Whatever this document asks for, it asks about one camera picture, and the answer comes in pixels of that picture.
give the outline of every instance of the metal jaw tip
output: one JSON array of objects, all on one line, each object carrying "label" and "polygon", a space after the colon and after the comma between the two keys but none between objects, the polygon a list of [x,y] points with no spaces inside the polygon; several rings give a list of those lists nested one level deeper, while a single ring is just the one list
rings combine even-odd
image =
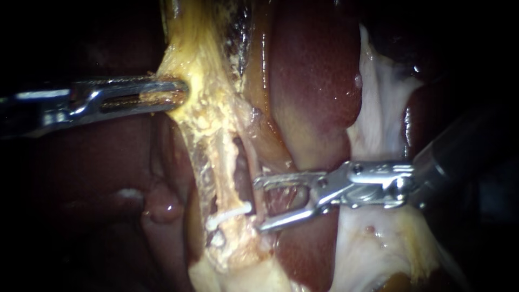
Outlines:
[{"label": "metal jaw tip", "polygon": [[405,204],[403,190],[412,167],[402,162],[344,162],[331,172],[298,172],[260,176],[253,182],[256,189],[305,186],[310,189],[308,203],[297,210],[268,217],[258,231],[275,231],[326,214],[333,205],[359,208],[381,205],[395,208]]}]

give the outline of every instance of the white suture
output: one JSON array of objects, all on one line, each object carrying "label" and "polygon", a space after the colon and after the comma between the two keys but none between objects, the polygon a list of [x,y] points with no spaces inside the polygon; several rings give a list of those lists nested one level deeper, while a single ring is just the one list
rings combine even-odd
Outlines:
[{"label": "white suture", "polygon": [[216,228],[218,228],[218,225],[220,223],[222,223],[223,221],[225,221],[229,218],[235,217],[235,216],[247,214],[248,212],[251,212],[251,211],[252,211],[252,204],[250,202],[245,202],[243,204],[243,206],[238,207],[236,209],[232,209],[227,212],[219,213],[216,216],[209,216],[207,219],[207,222],[205,223],[205,228],[208,231],[214,231],[214,230],[216,230]]}]

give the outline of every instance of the forceps jaw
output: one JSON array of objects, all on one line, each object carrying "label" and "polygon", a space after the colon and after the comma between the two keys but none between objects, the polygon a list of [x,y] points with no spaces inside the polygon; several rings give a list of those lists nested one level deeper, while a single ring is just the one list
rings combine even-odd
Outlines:
[{"label": "forceps jaw", "polygon": [[412,187],[412,167],[403,162],[346,161],[331,172],[300,172],[260,176],[256,189],[304,185],[310,188],[308,203],[301,209],[269,217],[258,231],[276,231],[326,214],[334,205],[352,209],[381,205],[385,209],[404,205]]},{"label": "forceps jaw", "polygon": [[0,98],[0,139],[38,138],[49,132],[113,118],[172,110],[188,87],[175,78],[124,76],[87,79]]}]

